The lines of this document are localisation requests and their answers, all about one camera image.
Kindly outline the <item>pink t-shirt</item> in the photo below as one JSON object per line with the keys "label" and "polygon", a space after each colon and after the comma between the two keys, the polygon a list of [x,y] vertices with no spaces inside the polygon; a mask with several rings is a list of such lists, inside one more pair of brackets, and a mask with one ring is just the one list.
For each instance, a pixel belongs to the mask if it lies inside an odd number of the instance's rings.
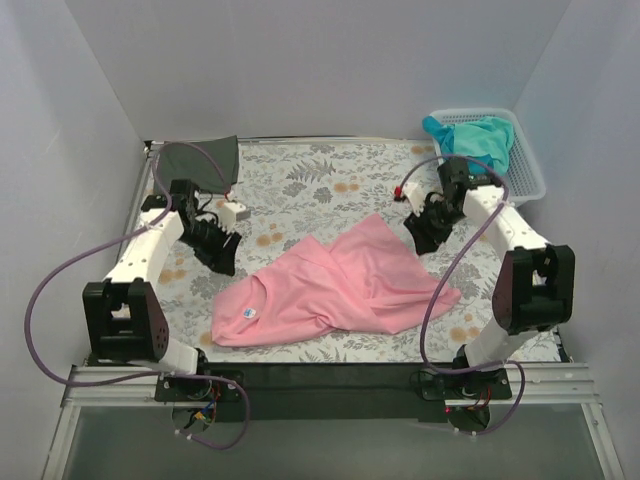
{"label": "pink t-shirt", "polygon": [[[295,343],[333,331],[397,334],[422,322],[438,285],[418,257],[372,214],[324,245],[308,235],[213,301],[211,338],[224,347]],[[434,315],[450,311],[445,286]]]}

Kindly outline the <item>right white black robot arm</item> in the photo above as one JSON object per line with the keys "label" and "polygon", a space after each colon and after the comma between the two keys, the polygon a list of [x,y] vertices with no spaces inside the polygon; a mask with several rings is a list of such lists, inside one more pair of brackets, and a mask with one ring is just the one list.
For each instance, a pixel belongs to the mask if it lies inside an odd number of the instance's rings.
{"label": "right white black robot arm", "polygon": [[537,233],[510,202],[507,182],[489,166],[469,170],[473,158],[443,154],[435,158],[441,189],[425,193],[403,178],[394,190],[411,213],[404,225],[417,254],[435,252],[462,219],[478,229],[443,274],[431,297],[437,301],[460,261],[480,238],[486,238],[501,261],[491,299],[492,318],[462,347],[448,367],[428,359],[426,333],[435,310],[429,303],[421,325],[419,350],[427,370],[437,375],[477,377],[508,364],[528,340],[569,321],[573,311],[576,257],[567,245],[554,245]]}

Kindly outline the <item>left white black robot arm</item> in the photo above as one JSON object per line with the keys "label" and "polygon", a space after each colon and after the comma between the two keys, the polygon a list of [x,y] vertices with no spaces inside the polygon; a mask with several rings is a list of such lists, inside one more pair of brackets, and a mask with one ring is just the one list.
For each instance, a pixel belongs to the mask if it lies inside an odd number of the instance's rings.
{"label": "left white black robot arm", "polygon": [[174,180],[166,195],[148,196],[139,216],[142,232],[132,238],[116,266],[82,294],[92,354],[161,372],[194,374],[203,355],[171,337],[155,287],[173,246],[182,242],[212,272],[233,276],[241,235],[237,222],[248,208],[224,200],[210,219],[200,219],[200,189]]}

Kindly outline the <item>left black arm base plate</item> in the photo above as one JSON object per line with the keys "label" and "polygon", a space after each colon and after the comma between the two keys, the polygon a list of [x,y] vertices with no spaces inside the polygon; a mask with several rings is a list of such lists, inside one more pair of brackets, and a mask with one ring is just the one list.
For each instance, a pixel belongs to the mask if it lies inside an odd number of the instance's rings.
{"label": "left black arm base plate", "polygon": [[226,382],[164,377],[156,384],[157,402],[208,402],[214,398],[222,402],[238,402],[240,393]]}

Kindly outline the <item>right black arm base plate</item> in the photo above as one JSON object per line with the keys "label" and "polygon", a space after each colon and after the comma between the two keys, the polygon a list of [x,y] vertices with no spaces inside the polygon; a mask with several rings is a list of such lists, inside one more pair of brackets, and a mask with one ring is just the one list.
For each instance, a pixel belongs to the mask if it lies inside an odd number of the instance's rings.
{"label": "right black arm base plate", "polygon": [[410,387],[425,400],[508,400],[512,390],[506,370],[444,375],[421,368],[409,376]]}

